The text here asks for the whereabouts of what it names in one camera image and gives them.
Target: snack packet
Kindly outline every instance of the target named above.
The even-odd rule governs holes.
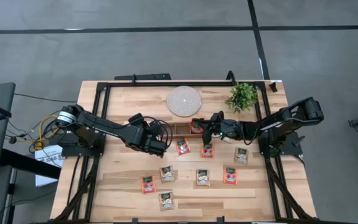
[[[143,194],[156,192],[155,180],[153,176],[141,178],[141,190]]]
[[[173,166],[162,167],[160,168],[159,171],[161,172],[162,183],[174,181],[175,177],[174,177]]]
[[[159,194],[159,202],[161,211],[174,209],[173,192]]]
[[[234,162],[246,164],[248,162],[248,150],[240,147],[235,148]]]
[[[224,167],[224,180],[225,184],[237,184],[237,170],[230,167]]]
[[[176,141],[176,149],[179,156],[191,152],[187,139],[178,139]]]
[[[211,144],[201,144],[201,157],[214,158],[215,147]]]
[[[191,134],[203,134],[204,130],[199,126],[199,121],[203,121],[203,118],[193,118],[191,120]]]
[[[209,170],[197,170],[197,185],[210,186]]]

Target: wooden tabletop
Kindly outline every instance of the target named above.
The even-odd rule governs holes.
[[[96,93],[96,81],[84,81],[80,89],[78,104],[91,111]],[[209,119],[212,113],[222,110],[227,119],[256,121],[255,110],[233,114],[224,101],[231,95],[230,87],[200,86],[195,89],[200,93],[202,106],[192,117],[180,118],[173,115],[166,106],[166,97],[174,87],[116,87],[111,89],[108,102],[107,119],[117,123],[127,123],[129,117],[136,113],[153,116],[165,121],[188,121],[191,118]],[[267,88],[271,112],[288,106],[284,86],[277,83],[278,92]],[[265,116],[263,100],[260,97],[261,112]],[[97,184],[93,201],[91,222],[130,222],[139,218],[140,222],[203,222],[216,221],[216,217],[225,216],[228,222],[239,221],[273,221],[273,206],[265,170],[265,163],[259,154],[257,141],[245,147],[240,141],[227,144],[213,139],[215,144],[214,159],[200,157],[201,139],[189,139],[191,153],[177,155],[175,146],[167,150],[163,159],[136,152],[123,145],[112,136],[107,137],[105,153],[100,159]],[[235,147],[245,147],[249,153],[248,164],[234,163]],[[288,190],[293,197],[312,216],[315,216],[308,180],[304,167],[293,156],[282,156],[283,168]],[[62,167],[57,193],[50,217],[55,218],[67,204],[68,190],[76,158],[68,158]],[[77,189],[80,167],[79,162],[74,195]],[[159,168],[173,166],[175,182],[162,184]],[[238,170],[238,184],[223,183],[223,166]],[[210,187],[196,186],[195,170],[210,170]],[[141,193],[141,177],[153,175],[156,179],[156,193]],[[158,194],[173,192],[176,209],[160,211]],[[285,208],[281,192],[277,189],[281,216]],[[84,216],[87,194],[82,198],[80,218]]]

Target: table leg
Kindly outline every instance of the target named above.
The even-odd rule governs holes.
[[[37,161],[21,154],[2,149],[0,155],[1,166],[12,166],[13,168],[39,174],[44,177],[58,179],[60,177],[61,168]]]

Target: green plant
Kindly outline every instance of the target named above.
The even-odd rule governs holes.
[[[228,105],[228,108],[233,108],[234,113],[250,108],[258,102],[258,93],[256,90],[246,83],[237,84],[230,90],[233,95],[225,101]]]

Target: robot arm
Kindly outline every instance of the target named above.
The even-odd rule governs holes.
[[[221,138],[252,141],[270,130],[269,143],[271,147],[281,149],[287,135],[302,126],[316,125],[324,119],[318,101],[312,97],[298,101],[293,105],[282,108],[266,118],[257,122],[235,121],[224,119],[223,112],[215,113],[209,121],[202,121],[204,129],[204,144],[210,143],[212,135],[220,135]]]
[[[164,121],[154,120],[148,124],[139,113],[129,119],[129,124],[122,125],[99,118],[83,110],[79,105],[64,106],[56,120],[57,126],[64,131],[71,131],[79,137],[85,147],[93,147],[97,137],[104,133],[120,138],[126,147],[135,151],[146,152],[163,157],[172,139],[166,130]]]

